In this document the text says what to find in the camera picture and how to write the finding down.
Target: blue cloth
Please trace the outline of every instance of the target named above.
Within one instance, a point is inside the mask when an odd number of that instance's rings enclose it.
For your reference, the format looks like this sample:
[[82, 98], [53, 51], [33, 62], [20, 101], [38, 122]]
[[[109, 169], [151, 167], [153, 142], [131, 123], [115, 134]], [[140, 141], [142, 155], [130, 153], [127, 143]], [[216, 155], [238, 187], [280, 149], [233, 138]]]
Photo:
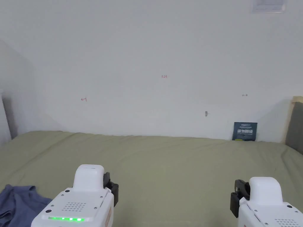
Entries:
[[0, 227], [30, 227], [33, 219], [51, 202], [35, 186], [7, 184], [0, 194]]

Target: wooden headboard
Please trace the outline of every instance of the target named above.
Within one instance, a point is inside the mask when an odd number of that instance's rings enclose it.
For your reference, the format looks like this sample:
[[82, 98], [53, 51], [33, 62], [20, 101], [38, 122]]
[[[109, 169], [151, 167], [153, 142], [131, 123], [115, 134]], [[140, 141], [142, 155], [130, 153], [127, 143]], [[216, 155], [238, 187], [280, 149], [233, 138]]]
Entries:
[[288, 113], [285, 144], [303, 154], [303, 97], [294, 96]]

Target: green bed sheet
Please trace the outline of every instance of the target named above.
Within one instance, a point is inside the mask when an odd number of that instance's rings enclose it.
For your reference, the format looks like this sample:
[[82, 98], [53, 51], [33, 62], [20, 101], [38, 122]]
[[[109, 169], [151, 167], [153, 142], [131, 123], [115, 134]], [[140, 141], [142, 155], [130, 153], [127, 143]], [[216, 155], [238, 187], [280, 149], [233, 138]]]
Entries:
[[303, 211], [303, 155], [278, 143], [35, 131], [0, 154], [1, 188], [35, 185], [49, 198], [73, 185], [79, 165], [102, 165], [119, 184], [113, 226], [235, 227], [234, 181], [253, 176], [276, 178]]

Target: green led light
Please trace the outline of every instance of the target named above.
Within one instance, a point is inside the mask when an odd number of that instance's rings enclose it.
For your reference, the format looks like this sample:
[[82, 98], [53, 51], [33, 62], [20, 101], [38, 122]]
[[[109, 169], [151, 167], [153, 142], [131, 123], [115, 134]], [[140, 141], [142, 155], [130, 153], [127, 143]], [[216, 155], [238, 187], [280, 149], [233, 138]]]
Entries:
[[62, 221], [72, 221], [72, 222], [83, 222], [85, 219], [84, 218], [58, 218], [58, 217], [48, 217], [49, 219], [52, 220], [62, 220]]

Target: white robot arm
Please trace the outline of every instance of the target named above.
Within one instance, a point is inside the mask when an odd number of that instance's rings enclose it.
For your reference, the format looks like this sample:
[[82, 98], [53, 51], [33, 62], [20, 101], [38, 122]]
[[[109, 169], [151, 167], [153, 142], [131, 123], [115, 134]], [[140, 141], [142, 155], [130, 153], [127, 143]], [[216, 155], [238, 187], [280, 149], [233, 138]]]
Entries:
[[272, 177], [236, 180], [230, 210], [238, 227], [303, 227], [303, 214], [283, 202], [280, 184]]
[[118, 189], [102, 166], [81, 165], [73, 187], [60, 192], [31, 227], [111, 227]]

